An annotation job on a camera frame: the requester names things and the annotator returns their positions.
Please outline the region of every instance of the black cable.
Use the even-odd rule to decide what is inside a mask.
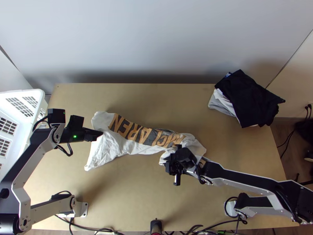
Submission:
[[[288,141],[288,139],[290,138],[290,136],[292,136],[293,132],[294,132],[294,130],[289,133],[289,135],[287,136],[287,139],[285,140],[285,142],[282,143],[281,145],[277,146],[277,148],[279,148],[279,147],[283,146],[284,144],[286,144],[286,142]]]
[[[34,132],[34,130],[36,129],[36,127],[37,127],[37,125],[39,124],[39,123],[41,123],[41,122],[46,122],[46,123],[48,123],[47,121],[45,121],[46,119],[48,118],[48,116],[45,116],[45,117],[43,117],[43,118],[41,118],[39,121],[37,121],[35,124],[34,124],[34,126],[33,126],[33,128],[32,128],[32,131]]]
[[[238,226],[239,226],[239,221],[240,221],[240,216],[238,217],[238,221],[237,221],[236,230],[235,230],[235,232],[234,232],[234,235],[237,234]]]
[[[69,229],[71,235],[74,235],[73,232],[72,232],[72,229],[71,229],[71,225],[72,225],[73,220],[74,220],[74,218],[71,218],[70,222],[68,224],[68,229]]]
[[[308,118],[308,114],[309,114],[309,110],[308,110],[308,106],[305,106],[305,109],[306,109],[306,118],[304,120],[306,120]]]
[[[309,108],[308,106],[305,106],[305,109],[306,109],[306,118],[305,118],[304,120],[306,120],[306,119],[308,118],[308,114],[309,114],[308,108]],[[291,138],[291,136],[293,135],[294,131],[295,131],[295,129],[293,129],[293,130],[289,133],[289,135],[287,136],[285,142],[282,143],[281,145],[277,146],[277,148],[279,148],[279,147],[283,146],[284,144],[286,144],[286,142],[287,142],[287,141]]]
[[[214,227],[219,226],[219,225],[222,225],[222,224],[227,224],[227,223],[232,223],[232,222],[238,222],[238,221],[239,221],[239,222],[242,222],[243,224],[247,224],[247,223],[248,223],[247,221],[243,220],[243,219],[239,216],[238,219],[234,219],[234,220],[230,220],[230,221],[224,221],[224,222],[220,222],[220,223],[214,224],[214,225],[209,226],[209,227],[207,227],[207,228],[205,228],[205,229],[203,229],[203,230],[201,230],[201,231],[198,231],[198,232],[196,232],[196,233],[194,233],[194,234],[198,234],[198,233],[201,233],[201,232],[206,232],[207,230],[210,230],[211,228],[214,228]]]
[[[58,217],[57,215],[54,215],[55,217],[57,217],[58,219],[70,224],[70,221],[67,221],[66,219],[63,219],[61,217]],[[107,232],[107,233],[116,233],[117,235],[124,235],[123,233],[121,232],[117,232],[117,231],[114,231],[112,229],[109,229],[109,228],[101,228],[101,229],[95,229],[95,228],[88,228],[88,227],[84,227],[84,226],[81,226],[81,225],[78,225],[78,224],[74,224],[73,221],[71,222],[71,226],[74,226],[74,227],[77,227],[77,228],[81,228],[81,229],[84,229],[84,230],[88,230],[88,231],[94,231],[94,232],[97,232],[97,231],[101,231],[101,232]]]
[[[61,145],[57,145],[56,147],[60,149],[63,153],[65,153],[68,157],[70,157],[73,155],[73,150],[70,146],[70,143],[67,143],[67,146],[68,146],[68,149],[70,150],[70,153],[68,153]]]
[[[194,161],[192,161],[192,162],[193,162],[193,164],[196,166],[196,174],[197,174],[197,176],[198,176],[198,180],[199,180],[200,184],[205,184],[205,181],[201,179],[201,176],[200,176],[200,173],[199,173],[198,165],[197,165]]]
[[[72,195],[72,194],[71,194],[71,192],[70,192],[70,191],[67,191],[67,190],[64,190],[64,191],[58,192],[58,193],[56,193],[56,194],[61,194],[61,193],[68,193],[68,194]]]
[[[192,226],[185,235],[189,235],[194,230],[196,230],[197,228],[200,228],[200,227],[203,227],[203,225],[202,224],[196,224],[196,225]]]
[[[286,198],[286,196],[280,191],[280,189],[276,188],[276,193],[281,197],[281,199],[284,201],[284,203],[286,204],[286,206],[288,207],[289,212],[292,214],[293,220],[298,222],[298,216],[293,212],[293,210],[291,209],[291,204],[288,201],[288,199]]]
[[[237,214],[236,216],[231,216],[230,214],[228,214],[227,210],[226,210],[226,205],[227,203],[232,200],[232,199],[238,199],[238,197],[230,197],[226,200],[225,204],[224,204],[224,210],[225,210],[225,213],[226,215],[228,215],[230,218],[237,218],[239,215]]]
[[[311,113],[312,113],[312,105],[311,105],[311,104],[308,104],[308,107],[310,108],[310,115],[309,115],[309,118],[308,118],[308,119],[310,119],[310,118],[311,118]]]
[[[283,155],[285,154],[285,152],[287,151],[287,148],[288,148],[288,145],[289,145],[289,141],[290,141],[290,139],[291,139],[291,137],[292,137],[292,134],[293,134],[294,132],[295,132],[295,131],[292,131],[292,133],[291,133],[291,135],[290,135],[290,137],[289,137],[289,139],[288,139],[286,148],[285,148],[285,150],[284,150],[284,151],[282,152],[282,154],[281,154],[281,159],[282,159]]]

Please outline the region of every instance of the floor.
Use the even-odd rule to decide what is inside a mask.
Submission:
[[[290,122],[275,121],[271,125],[276,145],[282,144],[289,133],[293,130]],[[279,154],[284,151],[285,146],[279,148]],[[311,180],[310,170],[312,163],[305,161],[305,152],[309,149],[309,144],[305,142],[296,132],[293,134],[288,149],[282,158],[282,165],[287,179],[295,179],[297,173],[300,173],[298,182]],[[126,235],[143,235],[145,232],[127,232]],[[68,231],[50,231],[50,230],[31,230],[27,235],[68,235]],[[74,231],[74,235],[92,235],[93,232]],[[313,225],[298,226],[292,228],[276,228],[261,230],[239,230],[238,235],[309,235],[313,234]]]

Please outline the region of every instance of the white laundry basket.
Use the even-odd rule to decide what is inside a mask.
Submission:
[[[0,180],[29,145],[34,123],[48,104],[40,89],[0,92]]]

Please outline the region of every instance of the power cord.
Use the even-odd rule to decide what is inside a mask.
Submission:
[[[54,216],[57,217],[58,219],[60,219],[60,220],[62,220],[62,221],[64,221],[64,222],[69,224],[69,231],[70,231],[71,235],[73,234],[71,226],[74,226],[74,227],[77,227],[77,228],[81,228],[81,229],[84,229],[84,230],[87,230],[87,231],[94,231],[96,233],[98,233],[98,232],[106,232],[106,233],[115,233],[117,235],[124,235],[121,232],[118,232],[118,231],[115,231],[115,230],[112,230],[112,229],[109,229],[109,228],[95,229],[95,228],[88,228],[88,227],[84,227],[84,226],[81,226],[81,225],[78,225],[78,224],[74,224],[73,223],[74,218],[71,218],[70,221],[68,221],[68,220],[63,219],[61,217],[58,217],[57,215],[54,215]]]
[[[48,118],[48,116],[45,116],[45,117],[41,118],[39,121],[37,121],[37,122],[34,124],[33,128],[32,128],[32,132],[35,131],[36,127],[37,127],[38,124],[41,123],[41,122],[46,122],[46,123],[48,124],[49,128],[51,128],[50,124],[46,121],[47,118]]]
[[[201,179],[201,176],[200,176],[200,173],[199,173],[198,165],[197,165],[194,161],[192,161],[192,162],[193,162],[193,164],[196,166],[196,173],[197,173],[197,176],[198,176],[198,179],[199,179],[200,184],[205,184],[205,181]]]
[[[238,197],[230,197],[226,200],[225,204],[224,204],[224,210],[227,216],[229,216],[230,218],[237,218],[239,215],[237,214],[236,216],[231,216],[230,214],[228,214],[227,209],[226,209],[226,205],[227,203],[232,200],[232,199],[238,199]]]
[[[241,215],[239,215],[239,214],[238,214],[237,216],[230,216],[230,215],[229,215],[229,213],[228,213],[227,210],[226,210],[226,204],[227,204],[231,199],[238,199],[238,198],[237,198],[237,197],[230,197],[230,198],[228,198],[228,199],[226,200],[225,204],[224,204],[224,210],[225,210],[226,215],[228,215],[228,216],[231,217],[231,218],[237,218],[237,219],[230,220],[230,221],[220,222],[220,223],[211,225],[211,226],[209,226],[209,227],[207,227],[207,228],[204,228],[204,229],[202,229],[202,230],[200,230],[200,231],[194,232],[197,228],[200,228],[200,227],[203,226],[203,225],[201,225],[201,224],[197,224],[197,225],[194,225],[193,227],[191,227],[191,228],[189,229],[189,231],[188,231],[186,234],[183,233],[182,231],[180,231],[180,233],[183,234],[183,235],[189,235],[190,233],[192,233],[192,235],[198,235],[198,234],[200,234],[200,233],[216,234],[216,233],[213,233],[212,231],[209,231],[209,230],[212,229],[212,228],[214,228],[214,227],[216,227],[216,226],[222,225],[222,224],[237,222],[237,224],[236,224],[236,229],[235,229],[234,234],[233,234],[233,235],[236,235],[236,234],[237,234],[237,231],[238,231],[239,222],[242,222],[243,224],[247,224],[248,222],[247,222],[246,220],[242,219]]]
[[[311,114],[312,114],[312,105],[311,105],[311,104],[308,104],[307,106],[305,106],[305,109],[306,109],[306,118],[305,118],[304,120],[310,119],[310,118],[311,118]],[[287,148],[288,148],[290,139],[291,139],[292,135],[294,134],[294,132],[295,132],[295,129],[293,129],[293,130],[290,132],[290,134],[288,135],[288,137],[287,137],[287,139],[285,140],[284,143],[282,143],[281,145],[277,146],[277,148],[279,148],[279,147],[283,146],[285,143],[287,143],[287,145],[286,145],[286,147],[285,147],[285,150],[284,150],[284,151],[282,152],[282,154],[281,154],[281,159],[282,159],[282,157],[284,156],[285,152],[287,151]]]
[[[70,143],[67,143],[67,146],[68,146],[68,149],[70,150],[70,153],[68,153],[61,145],[57,145],[56,147],[60,149],[63,153],[65,153],[68,157],[70,157],[73,155],[73,150],[71,148]]]
[[[298,216],[293,212],[293,210],[291,209],[291,204],[289,202],[289,200],[287,199],[287,197],[281,192],[281,190],[279,188],[276,188],[276,193],[281,197],[281,199],[284,201],[284,203],[286,204],[286,206],[288,207],[289,212],[292,214],[293,220],[296,222],[299,222],[299,218]]]

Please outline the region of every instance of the wooden table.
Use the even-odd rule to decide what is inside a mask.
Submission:
[[[207,148],[205,157],[226,169],[285,180],[284,170],[270,127],[242,129],[236,118],[208,108],[212,84],[58,84],[49,108],[85,117],[92,128],[96,111],[119,113],[135,123],[191,133]],[[73,143],[74,155],[48,152],[26,183],[32,204],[69,190],[89,202],[86,218],[77,224],[114,227],[119,231],[148,231],[150,221],[163,220],[166,231],[184,231],[195,224],[209,226],[229,220],[223,203],[242,190],[205,186],[182,176],[181,186],[158,165],[161,155],[126,155],[84,171],[90,143]],[[236,223],[218,229],[234,229]],[[239,228],[297,226],[280,216],[257,215]],[[50,217],[33,226],[37,229],[67,230],[68,225]]]

